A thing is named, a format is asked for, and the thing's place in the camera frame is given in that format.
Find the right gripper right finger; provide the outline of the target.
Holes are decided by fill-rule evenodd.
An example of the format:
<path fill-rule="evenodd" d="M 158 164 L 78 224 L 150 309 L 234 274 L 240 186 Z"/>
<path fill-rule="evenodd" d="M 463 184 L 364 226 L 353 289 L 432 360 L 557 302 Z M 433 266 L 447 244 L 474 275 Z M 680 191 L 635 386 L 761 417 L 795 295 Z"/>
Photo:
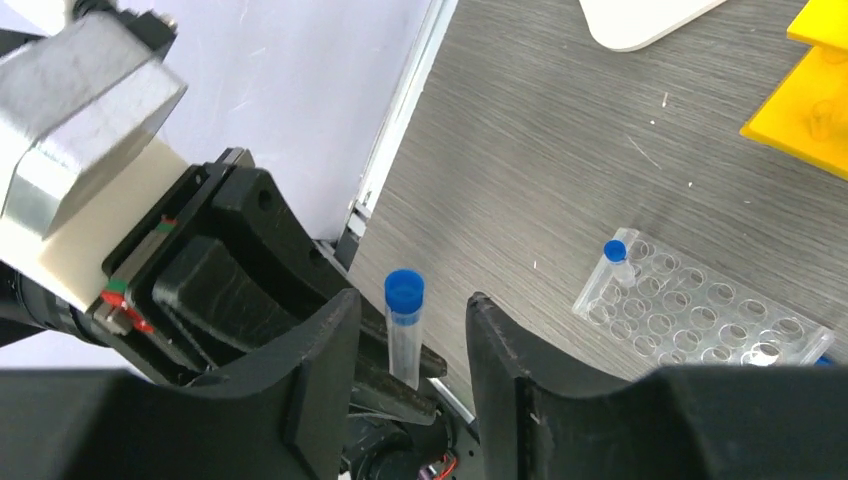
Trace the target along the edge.
<path fill-rule="evenodd" d="M 673 366 L 627 382 L 486 294 L 466 343 L 490 479 L 843 479 L 843 366 Z"/>

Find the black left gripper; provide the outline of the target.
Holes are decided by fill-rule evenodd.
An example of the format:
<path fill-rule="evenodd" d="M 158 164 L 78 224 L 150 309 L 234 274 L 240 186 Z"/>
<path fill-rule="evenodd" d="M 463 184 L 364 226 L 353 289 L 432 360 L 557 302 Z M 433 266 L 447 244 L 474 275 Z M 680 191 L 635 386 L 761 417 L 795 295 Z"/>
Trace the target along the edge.
<path fill-rule="evenodd" d="M 154 382 L 187 385 L 286 334 L 350 283 L 251 152 L 188 169 L 107 256 L 92 324 Z M 354 413 L 426 425 L 436 404 L 391 376 L 382 312 L 361 302 Z"/>

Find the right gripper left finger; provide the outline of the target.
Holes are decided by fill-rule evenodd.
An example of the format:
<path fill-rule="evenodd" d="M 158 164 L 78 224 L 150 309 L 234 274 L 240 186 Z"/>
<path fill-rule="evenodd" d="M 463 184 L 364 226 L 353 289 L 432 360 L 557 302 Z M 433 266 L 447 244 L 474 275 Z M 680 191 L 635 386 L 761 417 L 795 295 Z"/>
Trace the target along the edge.
<path fill-rule="evenodd" d="M 361 321 L 346 289 L 193 387 L 124 370 L 6 370 L 5 479 L 333 479 Z"/>

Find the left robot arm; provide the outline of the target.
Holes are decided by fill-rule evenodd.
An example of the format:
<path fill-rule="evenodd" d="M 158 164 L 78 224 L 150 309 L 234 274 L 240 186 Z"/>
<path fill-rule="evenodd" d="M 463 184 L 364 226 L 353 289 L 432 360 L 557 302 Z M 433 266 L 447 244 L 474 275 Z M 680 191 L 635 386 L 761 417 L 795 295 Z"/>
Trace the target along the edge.
<path fill-rule="evenodd" d="M 191 165 L 158 139 L 187 88 L 172 22 L 56 13 L 50 36 L 1 33 L 3 320 L 193 386 L 349 287 L 248 149 Z"/>

